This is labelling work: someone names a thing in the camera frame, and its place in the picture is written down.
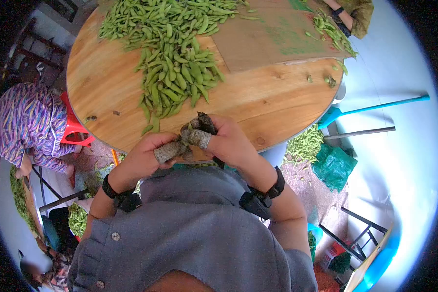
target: shirt button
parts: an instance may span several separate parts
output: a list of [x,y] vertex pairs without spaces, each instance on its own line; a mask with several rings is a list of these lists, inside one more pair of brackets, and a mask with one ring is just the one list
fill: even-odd
[[96,287],[99,288],[99,289],[104,289],[105,284],[102,281],[97,281],[96,282]]
[[120,240],[120,234],[118,234],[117,232],[112,233],[112,239],[115,241],[119,241]]

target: round wooden table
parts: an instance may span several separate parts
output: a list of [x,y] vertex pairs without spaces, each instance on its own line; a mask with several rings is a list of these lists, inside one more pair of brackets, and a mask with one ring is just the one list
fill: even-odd
[[[96,9],[80,30],[67,67],[67,90],[71,106],[94,137],[122,152],[129,152],[147,125],[138,101],[142,73],[134,73],[140,50],[123,52],[119,41],[97,37],[104,15]],[[191,108],[189,100],[179,114],[161,120],[161,131],[180,133],[182,125],[197,111],[232,117],[258,151],[282,143],[314,124],[330,107],[342,71],[334,71],[334,59],[294,65],[271,65],[231,74],[210,36],[199,37],[202,49],[216,52],[226,82],[209,91]],[[331,74],[337,86],[330,89],[324,77]],[[308,75],[313,83],[307,81]],[[210,160],[199,148],[195,161]]]

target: gray shirt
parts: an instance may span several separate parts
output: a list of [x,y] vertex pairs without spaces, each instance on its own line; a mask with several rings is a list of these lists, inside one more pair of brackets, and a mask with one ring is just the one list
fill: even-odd
[[69,272],[74,291],[143,291],[171,270],[217,292],[317,291],[310,257],[282,249],[239,207],[246,183],[216,167],[166,172],[143,182],[143,206],[94,220]]

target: blue broom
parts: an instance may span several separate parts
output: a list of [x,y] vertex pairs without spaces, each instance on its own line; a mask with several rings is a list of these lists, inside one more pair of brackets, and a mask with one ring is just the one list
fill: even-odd
[[328,111],[325,114],[323,114],[321,119],[318,121],[318,130],[321,130],[322,128],[326,128],[329,124],[331,124],[337,118],[339,118],[340,116],[346,115],[346,114],[355,114],[355,113],[359,113],[359,112],[368,111],[370,109],[385,108],[385,107],[390,107],[390,106],[395,106],[395,105],[400,105],[403,103],[420,101],[420,100],[430,100],[430,96],[426,94],[426,95],[423,95],[420,97],[415,97],[413,99],[388,102],[388,103],[385,103],[382,105],[372,106],[372,107],[368,107],[368,108],[355,109],[353,111],[348,111],[345,113],[341,112],[339,108],[330,107],[328,109]]

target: person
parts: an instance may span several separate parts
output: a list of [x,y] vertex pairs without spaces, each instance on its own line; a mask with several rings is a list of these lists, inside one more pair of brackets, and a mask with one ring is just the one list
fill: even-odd
[[[175,159],[159,164],[154,149],[177,135],[146,134],[94,197],[68,274],[73,291],[318,290],[300,199],[233,119],[210,118],[218,132],[206,151],[237,172],[172,170]],[[112,198],[140,178],[142,204],[116,214]],[[280,193],[269,229],[239,207],[250,187]]]
[[333,11],[333,20],[349,37],[362,39],[368,33],[373,4],[371,0],[323,0]]
[[34,264],[21,260],[20,269],[23,277],[36,290],[44,286],[55,292],[69,292],[67,276],[71,265],[71,255],[64,255],[47,247],[40,238],[36,238],[36,242],[52,260],[52,267],[50,271],[41,273]]
[[80,145],[60,143],[67,123],[67,109],[46,86],[19,83],[0,98],[0,156],[29,175],[32,155],[38,166],[65,173],[75,185],[75,167],[58,157],[81,151]]

